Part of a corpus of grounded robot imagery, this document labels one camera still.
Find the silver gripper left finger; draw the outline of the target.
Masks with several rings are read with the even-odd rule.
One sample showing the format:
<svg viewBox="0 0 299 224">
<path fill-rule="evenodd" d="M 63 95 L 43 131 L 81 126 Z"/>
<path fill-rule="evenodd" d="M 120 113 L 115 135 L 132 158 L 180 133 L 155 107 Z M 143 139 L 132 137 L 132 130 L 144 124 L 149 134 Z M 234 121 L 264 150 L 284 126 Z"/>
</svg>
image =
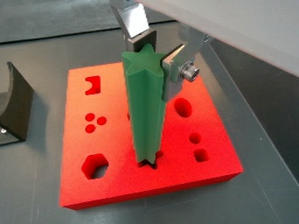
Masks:
<svg viewBox="0 0 299 224">
<path fill-rule="evenodd" d="M 156 45 L 156 30 L 149 28 L 145 8 L 135 0 L 109 0 L 109 6 L 124 33 L 125 49 L 139 52 L 145 44 Z"/>
</svg>

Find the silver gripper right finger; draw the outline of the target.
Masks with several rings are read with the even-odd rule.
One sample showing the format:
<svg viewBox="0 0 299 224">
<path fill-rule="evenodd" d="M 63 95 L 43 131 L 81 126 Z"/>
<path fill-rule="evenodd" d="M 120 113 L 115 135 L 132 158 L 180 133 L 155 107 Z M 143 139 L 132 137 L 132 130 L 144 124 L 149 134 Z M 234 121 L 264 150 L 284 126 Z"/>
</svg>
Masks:
<svg viewBox="0 0 299 224">
<path fill-rule="evenodd" d="M 200 69 L 193 65 L 195 55 L 212 41 L 212 36 L 184 25 L 180 31 L 184 44 L 177 45 L 163 57 L 163 100 L 168 102 L 181 91 L 183 82 L 193 82 Z"/>
</svg>

